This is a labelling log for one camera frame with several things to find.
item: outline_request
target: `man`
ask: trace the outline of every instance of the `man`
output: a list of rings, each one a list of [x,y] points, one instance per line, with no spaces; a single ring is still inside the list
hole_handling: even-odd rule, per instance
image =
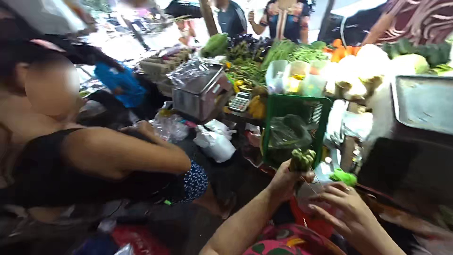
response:
[[[229,37],[247,32],[247,19],[239,5],[231,0],[215,0],[216,7],[220,10],[218,20],[222,33]]]

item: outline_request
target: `white container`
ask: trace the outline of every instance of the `white container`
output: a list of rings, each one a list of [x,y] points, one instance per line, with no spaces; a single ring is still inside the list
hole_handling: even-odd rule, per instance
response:
[[[294,61],[286,66],[282,78],[283,90],[285,93],[288,92],[291,87],[291,80],[289,78],[295,74],[306,75],[309,67],[310,64],[304,61]],[[297,92],[299,92],[302,82],[303,81],[299,82]]]
[[[269,67],[266,71],[266,85],[267,91],[269,94],[282,93],[283,92],[283,83],[282,77],[279,76],[279,72],[284,73],[286,66],[289,62],[287,60],[276,60],[272,61],[269,64]]]
[[[322,75],[307,74],[301,83],[300,94],[306,97],[320,98],[323,96],[327,80]]]
[[[307,73],[314,75],[323,75],[323,69],[329,63],[330,61],[327,60],[313,60],[310,62],[310,69]]]

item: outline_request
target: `green plastic basket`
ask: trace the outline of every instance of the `green plastic basket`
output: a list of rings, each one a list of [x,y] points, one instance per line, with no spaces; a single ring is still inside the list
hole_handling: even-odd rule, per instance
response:
[[[266,127],[262,144],[263,161],[272,167],[279,167],[280,165],[280,162],[269,159],[267,155],[270,135],[267,130],[270,130],[271,118],[295,114],[302,117],[307,124],[318,124],[317,129],[309,130],[313,139],[311,149],[316,152],[316,158],[313,162],[313,168],[315,168],[321,161],[324,133],[331,108],[332,101],[328,98],[271,94],[267,101]]]

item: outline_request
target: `pink patterned fabric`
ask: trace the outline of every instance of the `pink patterned fabric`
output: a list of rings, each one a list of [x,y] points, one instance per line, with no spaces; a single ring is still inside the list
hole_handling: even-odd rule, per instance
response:
[[[244,255],[345,255],[329,239],[296,224],[268,226]]]

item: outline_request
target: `orange vegetable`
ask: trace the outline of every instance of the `orange vegetable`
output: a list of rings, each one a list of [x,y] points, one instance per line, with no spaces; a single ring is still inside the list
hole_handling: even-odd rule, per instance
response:
[[[329,48],[329,47],[325,47],[325,48],[323,49],[323,52],[332,53],[332,52],[333,52],[333,49],[332,49],[332,48]]]
[[[354,47],[354,50],[352,51],[352,55],[357,56],[357,52],[359,52],[359,50],[360,50],[361,48],[362,48],[361,46],[356,46],[356,47]]]
[[[340,47],[340,46],[343,46],[343,42],[341,41],[341,39],[335,39],[333,42],[332,42],[332,46],[333,47]]]
[[[331,62],[340,62],[342,58],[346,56],[346,48],[344,46],[339,46],[337,49],[333,52]]]
[[[352,47],[352,46],[346,47],[346,56],[353,55],[353,52],[354,52],[354,47]]]

